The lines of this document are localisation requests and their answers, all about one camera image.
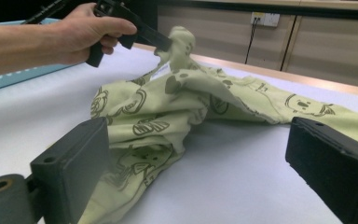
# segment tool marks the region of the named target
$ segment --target garment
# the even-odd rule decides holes
[[[191,126],[206,119],[290,123],[318,120],[358,141],[358,113],[279,90],[255,77],[237,78],[190,58],[195,37],[174,27],[160,63],[133,81],[101,86],[93,118],[106,117],[112,163],[80,223],[120,220],[159,172],[179,160]]]

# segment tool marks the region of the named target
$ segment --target black handle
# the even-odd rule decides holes
[[[102,59],[103,45],[98,41],[89,49],[89,58],[86,60],[86,63],[93,67],[98,67]]]

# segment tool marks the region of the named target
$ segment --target wall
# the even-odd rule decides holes
[[[248,64],[358,86],[358,21],[301,18],[283,61],[293,16],[281,15],[278,27],[258,26]],[[252,25],[250,12],[192,7],[158,7],[158,30],[175,25],[197,39],[195,54],[245,62]]]

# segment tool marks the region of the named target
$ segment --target white table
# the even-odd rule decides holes
[[[0,89],[0,175],[28,176],[31,160],[90,118],[101,85],[143,75],[158,61],[150,50],[117,47],[98,69],[83,63]],[[358,95],[224,69],[358,111]],[[288,125],[205,121],[120,223],[340,223],[285,161],[288,133]]]

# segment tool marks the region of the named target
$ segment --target black tool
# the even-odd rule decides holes
[[[32,174],[0,176],[0,223],[77,223],[108,169],[106,118],[76,126],[31,162]]]
[[[30,19],[24,21],[22,24],[38,24],[45,18],[63,9],[70,0],[56,0],[48,7],[44,7],[40,12],[36,13]]]
[[[171,46],[172,41],[167,36],[144,24],[139,16],[124,7],[124,3],[112,0],[99,0],[97,6],[94,8],[94,14],[100,17],[110,16],[126,19],[136,26],[138,31],[135,35],[123,35],[118,39],[121,45],[126,49],[131,49],[138,35],[150,42],[157,49],[167,51]],[[102,57],[102,45],[98,42],[91,47],[89,58],[86,63],[98,67]]]
[[[358,142],[320,122],[294,118],[286,160],[345,224],[358,224]]]

